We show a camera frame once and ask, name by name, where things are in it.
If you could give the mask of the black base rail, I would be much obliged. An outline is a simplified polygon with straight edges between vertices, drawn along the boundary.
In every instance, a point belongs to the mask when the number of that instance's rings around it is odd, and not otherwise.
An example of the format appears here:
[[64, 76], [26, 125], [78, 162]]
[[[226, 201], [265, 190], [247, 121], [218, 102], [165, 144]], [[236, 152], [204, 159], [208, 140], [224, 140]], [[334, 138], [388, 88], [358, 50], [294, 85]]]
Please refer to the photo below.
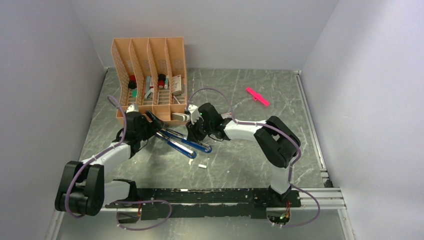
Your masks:
[[301, 206], [300, 194], [289, 189], [283, 194], [271, 188], [138, 188], [125, 203], [106, 208], [140, 211], [141, 220], [203, 217], [250, 217], [267, 219], [268, 210], [285, 211]]

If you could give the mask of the red black bottle right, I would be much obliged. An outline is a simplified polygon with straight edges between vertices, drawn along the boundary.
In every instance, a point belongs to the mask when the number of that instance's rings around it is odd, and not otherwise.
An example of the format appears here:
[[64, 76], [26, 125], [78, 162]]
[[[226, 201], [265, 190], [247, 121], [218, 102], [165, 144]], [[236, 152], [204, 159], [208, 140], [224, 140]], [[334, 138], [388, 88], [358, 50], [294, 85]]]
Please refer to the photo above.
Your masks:
[[163, 89], [165, 87], [165, 81], [166, 81], [166, 75], [165, 74], [158, 74], [158, 88]]

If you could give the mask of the grey stapler in organizer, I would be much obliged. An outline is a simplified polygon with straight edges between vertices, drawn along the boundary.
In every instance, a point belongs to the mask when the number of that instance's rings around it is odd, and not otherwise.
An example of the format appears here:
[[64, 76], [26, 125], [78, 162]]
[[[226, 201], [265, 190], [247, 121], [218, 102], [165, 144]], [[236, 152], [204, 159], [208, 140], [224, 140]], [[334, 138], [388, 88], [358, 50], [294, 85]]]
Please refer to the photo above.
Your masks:
[[145, 81], [144, 99], [149, 99], [153, 90], [154, 90], [153, 78], [151, 76], [147, 76]]

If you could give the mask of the white grey stapler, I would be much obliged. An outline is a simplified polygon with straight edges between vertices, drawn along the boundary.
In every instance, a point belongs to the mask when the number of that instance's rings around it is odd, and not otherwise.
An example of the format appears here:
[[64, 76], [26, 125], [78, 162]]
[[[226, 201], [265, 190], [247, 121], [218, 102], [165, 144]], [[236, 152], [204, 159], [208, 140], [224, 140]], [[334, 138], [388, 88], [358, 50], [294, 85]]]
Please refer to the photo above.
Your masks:
[[172, 112], [171, 119], [173, 121], [186, 122], [190, 120], [190, 116], [186, 113]]

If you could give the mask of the red white staple box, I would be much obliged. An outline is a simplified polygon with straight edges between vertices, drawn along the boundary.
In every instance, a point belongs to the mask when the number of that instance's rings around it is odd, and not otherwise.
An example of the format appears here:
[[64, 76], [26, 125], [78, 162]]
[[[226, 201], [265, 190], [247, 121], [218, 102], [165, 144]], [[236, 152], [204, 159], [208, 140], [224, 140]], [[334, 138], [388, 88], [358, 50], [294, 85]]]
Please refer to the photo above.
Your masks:
[[221, 117], [222, 117], [223, 119], [227, 119], [227, 118], [232, 119], [232, 118], [233, 118], [233, 115], [232, 115], [232, 113], [231, 113], [231, 112], [227, 112], [227, 113], [222, 114], [222, 115], [221, 115]]

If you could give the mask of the orange plastic desk organizer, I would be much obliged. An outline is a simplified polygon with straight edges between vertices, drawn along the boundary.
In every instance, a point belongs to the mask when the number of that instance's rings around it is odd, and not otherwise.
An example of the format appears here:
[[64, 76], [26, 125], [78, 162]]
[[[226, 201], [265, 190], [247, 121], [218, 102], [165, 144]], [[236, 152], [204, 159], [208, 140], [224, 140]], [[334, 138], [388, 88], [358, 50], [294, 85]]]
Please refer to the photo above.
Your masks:
[[183, 37], [115, 38], [111, 55], [123, 109], [136, 104], [170, 126], [184, 125], [188, 73]]

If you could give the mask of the red black bottle left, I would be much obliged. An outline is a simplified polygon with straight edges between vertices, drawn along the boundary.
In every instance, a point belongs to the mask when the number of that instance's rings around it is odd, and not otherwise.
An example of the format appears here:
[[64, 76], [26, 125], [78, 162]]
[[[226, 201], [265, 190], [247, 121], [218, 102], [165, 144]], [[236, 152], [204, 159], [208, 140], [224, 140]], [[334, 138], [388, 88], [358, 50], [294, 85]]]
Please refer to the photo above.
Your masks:
[[130, 75], [129, 76], [129, 81], [128, 81], [128, 88], [131, 90], [134, 90], [137, 88], [137, 80], [136, 80], [136, 76], [135, 75]]

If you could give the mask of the pink plastic clip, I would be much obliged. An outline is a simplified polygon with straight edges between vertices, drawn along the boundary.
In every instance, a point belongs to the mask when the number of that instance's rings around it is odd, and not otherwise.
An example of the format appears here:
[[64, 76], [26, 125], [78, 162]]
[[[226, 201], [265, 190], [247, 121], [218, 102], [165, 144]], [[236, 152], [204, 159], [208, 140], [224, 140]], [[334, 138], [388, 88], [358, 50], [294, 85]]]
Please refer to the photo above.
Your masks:
[[251, 95], [251, 97], [252, 97], [252, 99], [254, 100], [254, 101], [257, 101], [257, 102], [259, 102], [259, 103], [261, 103], [262, 105], [264, 105], [264, 106], [266, 106], [266, 107], [268, 107], [268, 106], [270, 106], [270, 102], [269, 101], [267, 101], [261, 94], [259, 94], [258, 92], [256, 92], [255, 90], [253, 90], [252, 88], [250, 88], [250, 87], [247, 87], [246, 89], [245, 89], [245, 91], [249, 94], [249, 95]]

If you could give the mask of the blue stapler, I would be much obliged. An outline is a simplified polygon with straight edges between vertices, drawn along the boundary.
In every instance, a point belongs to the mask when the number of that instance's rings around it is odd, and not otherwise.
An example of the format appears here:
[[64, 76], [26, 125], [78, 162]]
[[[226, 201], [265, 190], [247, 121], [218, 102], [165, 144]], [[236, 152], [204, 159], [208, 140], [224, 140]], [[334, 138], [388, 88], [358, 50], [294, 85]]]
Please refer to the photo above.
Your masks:
[[169, 146], [171, 146], [172, 148], [174, 148], [175, 150], [177, 150], [178, 152], [182, 153], [183, 155], [185, 155], [186, 157], [188, 157], [189, 159], [194, 159], [197, 154], [195, 151], [183, 146], [182, 144], [178, 143], [177, 141], [173, 140], [171, 137], [157, 132], [155, 134], [158, 138], [164, 140]]
[[212, 152], [212, 147], [206, 143], [203, 143], [201, 141], [198, 140], [189, 140], [188, 136], [177, 132], [175, 130], [169, 129], [169, 128], [163, 128], [160, 130], [160, 132], [164, 135], [166, 135], [167, 137], [170, 138], [174, 138], [174, 139], [178, 139], [180, 140], [182, 143], [194, 147], [197, 150], [200, 150], [204, 153], [211, 153]]

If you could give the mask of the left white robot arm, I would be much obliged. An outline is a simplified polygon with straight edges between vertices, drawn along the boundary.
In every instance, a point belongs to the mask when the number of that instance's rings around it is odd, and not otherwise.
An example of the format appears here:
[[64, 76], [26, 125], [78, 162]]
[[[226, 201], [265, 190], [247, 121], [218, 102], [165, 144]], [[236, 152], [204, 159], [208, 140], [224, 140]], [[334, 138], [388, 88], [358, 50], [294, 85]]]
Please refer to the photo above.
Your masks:
[[63, 169], [54, 201], [54, 208], [71, 216], [97, 215], [104, 205], [119, 201], [132, 208], [139, 200], [136, 183], [117, 179], [105, 183], [105, 175], [119, 164], [131, 159], [162, 127], [164, 122], [152, 112], [131, 111], [125, 124], [108, 148], [83, 161], [69, 161]]

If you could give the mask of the white box in organizer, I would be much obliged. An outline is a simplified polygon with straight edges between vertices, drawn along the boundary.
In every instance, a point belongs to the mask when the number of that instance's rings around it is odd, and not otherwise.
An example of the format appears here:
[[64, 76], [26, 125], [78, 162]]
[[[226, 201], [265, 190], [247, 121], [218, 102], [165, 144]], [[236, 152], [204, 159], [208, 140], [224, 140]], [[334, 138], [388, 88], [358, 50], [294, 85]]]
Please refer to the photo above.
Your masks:
[[171, 79], [171, 83], [172, 83], [172, 94], [174, 96], [180, 96], [184, 90], [183, 90], [183, 77], [181, 74], [179, 75], [175, 75], [172, 77]]

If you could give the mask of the red black bottle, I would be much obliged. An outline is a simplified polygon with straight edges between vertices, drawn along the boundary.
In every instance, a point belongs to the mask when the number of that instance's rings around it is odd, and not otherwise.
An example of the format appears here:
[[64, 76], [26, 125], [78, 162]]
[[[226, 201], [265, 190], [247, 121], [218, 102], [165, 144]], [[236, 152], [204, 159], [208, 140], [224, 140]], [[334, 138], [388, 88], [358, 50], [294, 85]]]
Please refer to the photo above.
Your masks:
[[165, 81], [166, 81], [166, 75], [165, 74], [158, 74], [158, 88], [163, 89], [165, 87]]
[[130, 75], [129, 76], [129, 81], [128, 81], [128, 88], [131, 90], [134, 90], [137, 88], [137, 80], [136, 80], [136, 76], [135, 75]]

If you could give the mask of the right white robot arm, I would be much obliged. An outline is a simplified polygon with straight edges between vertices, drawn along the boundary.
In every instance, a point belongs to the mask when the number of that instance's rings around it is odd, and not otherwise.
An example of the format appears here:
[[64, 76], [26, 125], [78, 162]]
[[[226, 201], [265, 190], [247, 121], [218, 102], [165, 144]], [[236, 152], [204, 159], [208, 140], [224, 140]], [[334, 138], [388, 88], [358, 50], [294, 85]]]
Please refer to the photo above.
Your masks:
[[241, 121], [224, 118], [207, 102], [201, 106], [190, 104], [185, 109], [189, 116], [186, 124], [188, 140], [201, 142], [205, 137], [219, 141], [246, 140], [259, 145], [272, 164], [270, 202], [282, 207], [289, 200], [290, 164], [300, 154], [301, 141], [277, 116], [262, 121]]

